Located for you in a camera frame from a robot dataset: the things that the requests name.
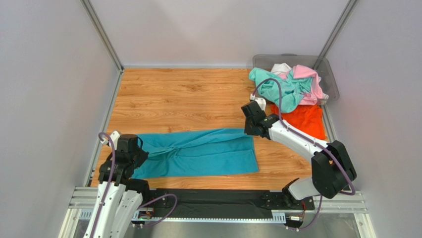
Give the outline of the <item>teal t shirt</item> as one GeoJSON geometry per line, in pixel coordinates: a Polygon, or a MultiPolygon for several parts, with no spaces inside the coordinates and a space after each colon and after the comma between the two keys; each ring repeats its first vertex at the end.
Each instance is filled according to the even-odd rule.
{"type": "Polygon", "coordinates": [[[144,133],[147,160],[132,178],[199,177],[259,171],[254,140],[242,128],[144,133]]]}

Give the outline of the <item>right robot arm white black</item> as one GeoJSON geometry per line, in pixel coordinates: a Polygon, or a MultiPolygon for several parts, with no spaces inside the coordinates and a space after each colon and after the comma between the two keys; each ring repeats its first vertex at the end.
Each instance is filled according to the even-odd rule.
{"type": "Polygon", "coordinates": [[[266,115],[256,101],[250,101],[241,109],[246,118],[244,132],[247,135],[283,144],[311,164],[310,177],[297,178],[282,189],[287,205],[318,195],[331,199],[343,193],[346,187],[350,188],[349,195],[355,194],[352,182],[357,173],[342,142],[311,137],[276,114],[266,115]]]}

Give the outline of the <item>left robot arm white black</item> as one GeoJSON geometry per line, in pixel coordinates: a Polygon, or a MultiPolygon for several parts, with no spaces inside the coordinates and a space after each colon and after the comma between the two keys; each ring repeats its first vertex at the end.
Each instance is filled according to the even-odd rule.
{"type": "Polygon", "coordinates": [[[111,148],[111,153],[99,169],[96,201],[84,236],[121,238],[143,199],[149,197],[148,182],[132,178],[149,154],[135,134],[101,132],[99,138],[111,148]]]}

